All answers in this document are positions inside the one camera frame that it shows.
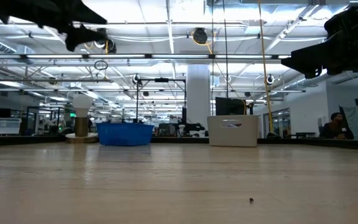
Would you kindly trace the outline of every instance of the table surface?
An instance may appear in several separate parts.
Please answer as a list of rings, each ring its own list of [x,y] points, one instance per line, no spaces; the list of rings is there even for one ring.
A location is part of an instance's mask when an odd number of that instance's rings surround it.
[[[0,223],[354,224],[358,150],[4,146]]]

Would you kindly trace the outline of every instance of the monitor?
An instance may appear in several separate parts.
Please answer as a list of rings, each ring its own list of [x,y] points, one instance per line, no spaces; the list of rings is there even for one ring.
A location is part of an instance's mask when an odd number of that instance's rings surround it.
[[[216,97],[216,115],[246,115],[247,103],[241,99]]]

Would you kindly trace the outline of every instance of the computer monitor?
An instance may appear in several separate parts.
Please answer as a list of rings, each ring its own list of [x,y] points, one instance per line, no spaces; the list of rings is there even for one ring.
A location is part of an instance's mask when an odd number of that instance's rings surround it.
[[[247,103],[245,100],[216,97],[216,115],[245,115]]]

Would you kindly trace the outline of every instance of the person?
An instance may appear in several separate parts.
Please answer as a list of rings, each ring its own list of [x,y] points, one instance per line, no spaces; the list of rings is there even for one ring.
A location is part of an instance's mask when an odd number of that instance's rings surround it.
[[[327,139],[347,139],[346,128],[343,127],[343,116],[341,113],[333,113],[331,122],[326,123],[320,137]]]

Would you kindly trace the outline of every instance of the blue basket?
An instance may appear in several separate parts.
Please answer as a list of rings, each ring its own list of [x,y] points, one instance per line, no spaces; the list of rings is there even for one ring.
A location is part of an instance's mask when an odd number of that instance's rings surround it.
[[[99,123],[96,127],[102,145],[141,146],[150,144],[154,126],[136,123]]]

